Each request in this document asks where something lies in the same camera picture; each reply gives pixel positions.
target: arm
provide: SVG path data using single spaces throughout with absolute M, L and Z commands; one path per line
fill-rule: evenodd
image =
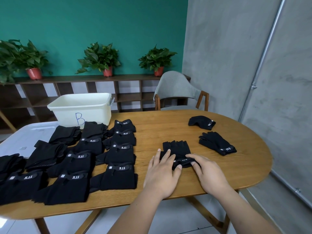
M 192 162 L 201 186 L 220 202 L 237 234 L 279 234 L 271 224 L 232 189 L 215 162 L 196 154 L 187 154 L 186 157 L 194 158 L 200 164 L 199 166 L 196 162 Z
M 173 193 L 182 170 L 182 166 L 178 165 L 172 173 L 175 155 L 170 156 L 170 150 L 161 161 L 159 157 L 160 149 L 149 163 L 143 191 L 118 218 L 108 234 L 149 232 L 159 203 Z

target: white plastic bin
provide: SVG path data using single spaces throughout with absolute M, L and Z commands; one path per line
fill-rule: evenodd
M 50 103 L 48 109 L 53 111 L 60 125 L 83 129 L 85 121 L 108 125 L 113 101 L 109 93 L 65 94 Z

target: gray concrete wall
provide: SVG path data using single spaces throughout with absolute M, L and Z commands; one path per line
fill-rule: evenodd
M 312 202 L 312 0 L 286 0 L 243 123 Z
M 209 111 L 239 118 L 280 2 L 189 0 L 182 72 Z

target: oval table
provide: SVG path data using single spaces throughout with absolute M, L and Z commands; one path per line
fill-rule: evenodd
M 189 118 L 204 115 L 216 122 L 212 131 L 218 132 L 232 144 L 237 153 L 221 156 L 215 151 L 198 143 L 198 137 L 207 130 L 198 126 L 188 126 Z M 165 141 L 186 140 L 192 153 L 203 155 L 215 161 L 224 172 L 229 184 L 237 192 L 261 182 L 270 172 L 272 156 L 264 141 L 243 124 L 228 117 L 199 110 L 148 111 L 112 114 L 109 128 L 115 119 L 131 119 L 136 127 L 137 156 L 135 172 L 138 185 L 135 190 L 107 190 L 91 193 L 87 202 L 45 206 L 41 203 L 23 201 L 0 206 L 0 216 L 11 219 L 35 219 L 41 233 L 49 233 L 44 217 L 93 210 L 76 233 L 85 233 L 98 217 L 102 209 L 129 205 L 142 191 L 148 163 Z M 106 170 L 107 165 L 96 166 L 92 175 Z M 196 195 L 205 194 L 193 168 L 182 169 L 181 177 L 173 194 L 168 199 L 186 199 L 220 232 L 226 233 L 229 218 L 217 220 L 197 199 Z

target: wooden chair frame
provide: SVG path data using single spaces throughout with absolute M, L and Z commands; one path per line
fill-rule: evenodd
M 208 111 L 208 105 L 209 105 L 209 94 L 205 91 L 201 91 L 199 98 L 197 100 L 197 104 L 196 104 L 196 108 L 199 109 L 202 97 L 205 96 L 205 111 Z M 160 107 L 160 97 L 158 96 L 158 94 L 155 94 L 155 111 L 160 111 L 161 107 Z

